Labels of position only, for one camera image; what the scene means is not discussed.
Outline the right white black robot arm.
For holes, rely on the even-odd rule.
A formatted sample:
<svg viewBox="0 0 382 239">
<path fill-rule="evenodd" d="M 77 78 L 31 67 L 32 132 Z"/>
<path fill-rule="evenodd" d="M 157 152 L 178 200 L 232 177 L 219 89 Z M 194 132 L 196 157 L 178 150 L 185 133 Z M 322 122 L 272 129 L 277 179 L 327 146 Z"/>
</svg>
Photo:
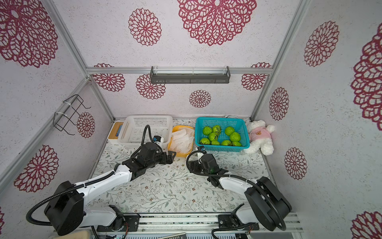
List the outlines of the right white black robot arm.
<svg viewBox="0 0 382 239">
<path fill-rule="evenodd" d="M 251 230 L 259 224 L 271 232 L 276 228 L 287 229 L 285 217 L 292 206 L 269 178 L 250 180 L 234 175 L 220 168 L 215 157 L 203 146 L 187 156 L 186 166 L 190 173 L 206 177 L 214 187 L 242 195 L 248 202 L 232 211 L 227 220 L 223 220 L 223 226 L 211 231 L 213 238 L 217 238 L 216 232 Z"/>
</svg>

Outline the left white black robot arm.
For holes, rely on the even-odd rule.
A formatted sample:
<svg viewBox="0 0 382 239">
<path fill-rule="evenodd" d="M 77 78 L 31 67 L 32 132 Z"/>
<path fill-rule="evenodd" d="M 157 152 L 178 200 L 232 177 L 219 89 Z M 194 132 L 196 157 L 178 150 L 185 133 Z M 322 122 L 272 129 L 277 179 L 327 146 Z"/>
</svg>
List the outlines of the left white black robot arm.
<svg viewBox="0 0 382 239">
<path fill-rule="evenodd" d="M 33 225 L 52 226 L 59 236 L 65 236 L 77 228 L 90 227 L 92 231 L 96 226 L 108 227 L 112 231 L 123 229 L 127 225 L 126 220 L 115 205 L 94 208 L 88 204 L 116 186 L 144 175 L 147 169 L 173 163 L 176 152 L 166 152 L 162 148 L 160 137 L 151 135 L 150 125 L 145 126 L 143 135 L 149 135 L 149 142 L 142 140 L 129 159 L 90 180 L 75 184 L 70 181 L 61 183 L 52 196 L 27 212 L 26 220 Z"/>
</svg>

